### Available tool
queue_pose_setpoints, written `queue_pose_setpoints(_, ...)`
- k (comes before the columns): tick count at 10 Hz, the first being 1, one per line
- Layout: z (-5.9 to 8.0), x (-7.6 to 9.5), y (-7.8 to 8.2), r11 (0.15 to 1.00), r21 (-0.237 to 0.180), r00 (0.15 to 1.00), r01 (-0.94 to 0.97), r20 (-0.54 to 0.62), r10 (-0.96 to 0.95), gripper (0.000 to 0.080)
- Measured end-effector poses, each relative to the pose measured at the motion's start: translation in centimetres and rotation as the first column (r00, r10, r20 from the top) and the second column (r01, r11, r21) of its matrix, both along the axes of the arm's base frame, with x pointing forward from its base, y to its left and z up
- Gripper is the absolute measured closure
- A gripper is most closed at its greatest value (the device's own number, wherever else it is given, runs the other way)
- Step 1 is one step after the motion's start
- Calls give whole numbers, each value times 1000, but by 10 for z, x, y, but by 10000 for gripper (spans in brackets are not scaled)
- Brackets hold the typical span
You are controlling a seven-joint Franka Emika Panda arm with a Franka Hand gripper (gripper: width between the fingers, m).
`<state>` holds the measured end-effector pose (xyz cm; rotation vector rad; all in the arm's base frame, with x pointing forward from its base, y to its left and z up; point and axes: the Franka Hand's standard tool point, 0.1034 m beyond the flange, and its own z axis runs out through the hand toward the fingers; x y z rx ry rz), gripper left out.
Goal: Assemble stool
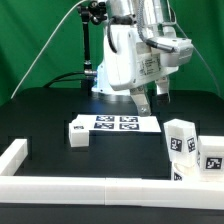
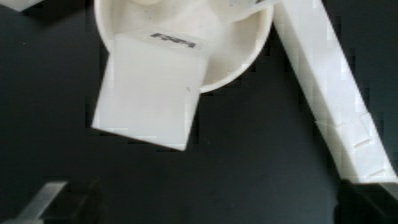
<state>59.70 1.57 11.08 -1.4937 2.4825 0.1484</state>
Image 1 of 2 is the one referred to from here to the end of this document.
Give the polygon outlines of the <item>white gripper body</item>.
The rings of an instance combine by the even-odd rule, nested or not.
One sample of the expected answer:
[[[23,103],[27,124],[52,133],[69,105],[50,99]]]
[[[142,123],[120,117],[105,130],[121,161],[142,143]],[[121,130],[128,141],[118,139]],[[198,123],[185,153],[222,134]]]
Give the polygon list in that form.
[[[171,35],[156,37],[159,44],[175,49],[167,53],[142,42],[135,27],[112,25],[111,34],[117,52],[111,50],[104,38],[104,62],[109,85],[114,91],[137,88],[174,73],[190,61],[193,53],[190,39]]]

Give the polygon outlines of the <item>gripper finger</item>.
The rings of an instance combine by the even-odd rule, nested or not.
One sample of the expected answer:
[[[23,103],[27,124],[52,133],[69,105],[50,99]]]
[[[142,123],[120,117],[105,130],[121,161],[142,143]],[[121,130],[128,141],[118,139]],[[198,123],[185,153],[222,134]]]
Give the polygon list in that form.
[[[169,104],[170,94],[169,94],[169,77],[164,76],[155,81],[156,93],[157,93],[157,103],[158,104]]]
[[[130,96],[136,105],[139,116],[151,115],[150,103],[144,86],[131,89]]]

